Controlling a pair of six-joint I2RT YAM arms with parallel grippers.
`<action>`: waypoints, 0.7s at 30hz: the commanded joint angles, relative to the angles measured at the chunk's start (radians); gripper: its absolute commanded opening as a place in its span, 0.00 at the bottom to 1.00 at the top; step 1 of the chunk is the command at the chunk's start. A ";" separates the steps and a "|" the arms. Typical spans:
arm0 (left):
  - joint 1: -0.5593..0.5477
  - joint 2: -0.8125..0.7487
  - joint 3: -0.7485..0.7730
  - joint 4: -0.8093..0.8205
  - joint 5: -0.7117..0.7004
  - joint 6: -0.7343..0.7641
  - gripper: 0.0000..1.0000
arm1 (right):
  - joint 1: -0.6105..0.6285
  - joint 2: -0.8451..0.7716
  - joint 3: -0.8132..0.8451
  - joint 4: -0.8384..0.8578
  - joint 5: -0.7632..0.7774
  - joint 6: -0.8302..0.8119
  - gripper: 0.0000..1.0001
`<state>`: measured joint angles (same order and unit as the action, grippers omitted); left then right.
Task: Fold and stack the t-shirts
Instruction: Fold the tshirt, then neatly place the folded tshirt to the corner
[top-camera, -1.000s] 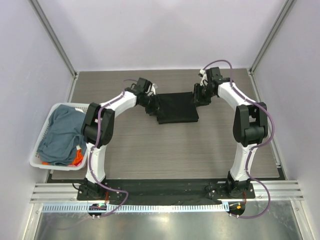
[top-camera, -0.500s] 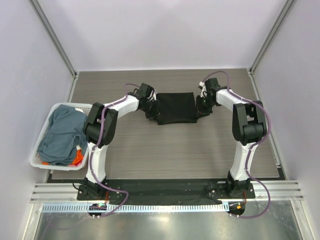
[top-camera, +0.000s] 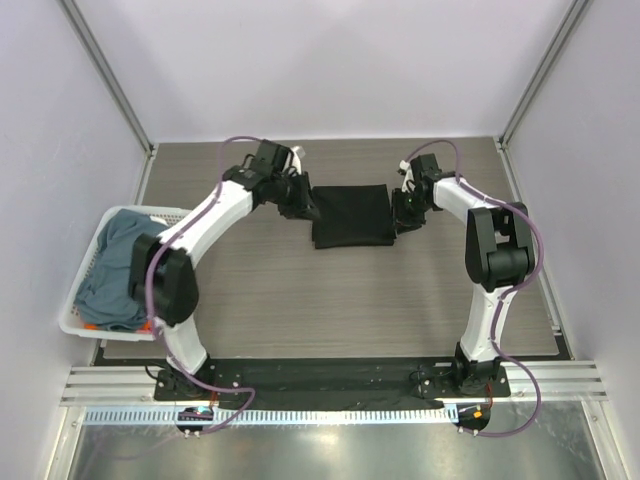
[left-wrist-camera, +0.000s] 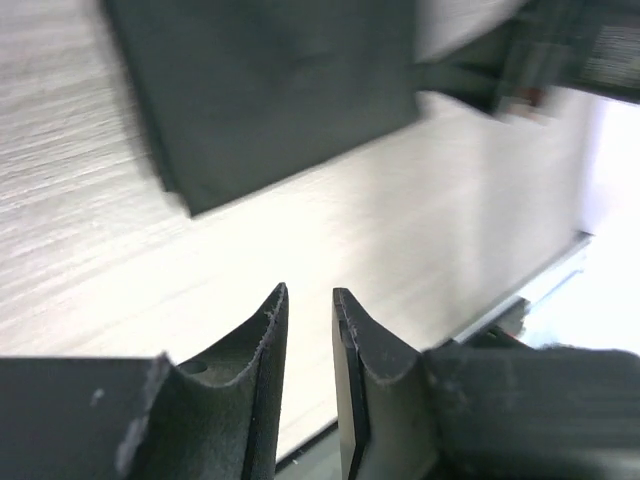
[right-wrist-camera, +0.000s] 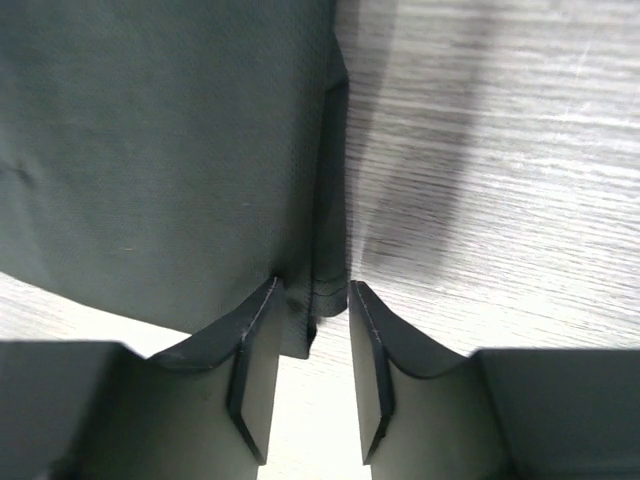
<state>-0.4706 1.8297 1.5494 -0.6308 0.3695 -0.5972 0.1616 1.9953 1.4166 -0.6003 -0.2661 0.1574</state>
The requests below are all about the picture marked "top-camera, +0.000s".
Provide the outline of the black t-shirt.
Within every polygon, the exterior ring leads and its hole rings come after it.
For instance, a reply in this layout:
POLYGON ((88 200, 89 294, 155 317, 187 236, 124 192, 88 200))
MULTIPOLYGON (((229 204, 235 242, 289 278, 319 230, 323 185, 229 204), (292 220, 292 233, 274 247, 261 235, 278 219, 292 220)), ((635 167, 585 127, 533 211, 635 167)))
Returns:
POLYGON ((395 243, 386 185, 318 186, 312 189, 312 195, 320 212, 311 230, 316 249, 395 243))

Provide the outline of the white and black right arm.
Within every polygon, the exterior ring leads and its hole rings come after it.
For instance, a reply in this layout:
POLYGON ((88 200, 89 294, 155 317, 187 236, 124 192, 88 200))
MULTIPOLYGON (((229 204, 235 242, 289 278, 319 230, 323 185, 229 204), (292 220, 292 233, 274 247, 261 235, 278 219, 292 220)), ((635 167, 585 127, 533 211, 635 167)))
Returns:
POLYGON ((413 173, 399 167, 402 186, 392 191, 398 234, 420 229, 430 210, 447 211, 465 226, 464 262, 472 283, 465 332, 446 380, 462 395, 481 395, 498 380, 501 335, 517 290, 536 268, 526 207, 494 199, 451 173, 413 173))

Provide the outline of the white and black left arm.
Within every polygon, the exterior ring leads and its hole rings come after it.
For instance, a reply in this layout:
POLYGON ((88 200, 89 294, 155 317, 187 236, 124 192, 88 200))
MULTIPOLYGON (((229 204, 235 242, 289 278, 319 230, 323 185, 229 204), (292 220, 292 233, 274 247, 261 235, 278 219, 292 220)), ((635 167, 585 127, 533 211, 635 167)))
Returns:
POLYGON ((129 295, 145 307, 154 339, 163 345, 169 365, 180 372, 179 388, 193 399, 217 389, 194 319, 200 299, 196 267, 204 254, 229 228, 265 203, 277 205, 286 218, 319 218, 306 171, 288 167, 251 179, 245 177, 248 173, 232 168, 180 222, 157 236, 139 236, 133 246, 129 295))

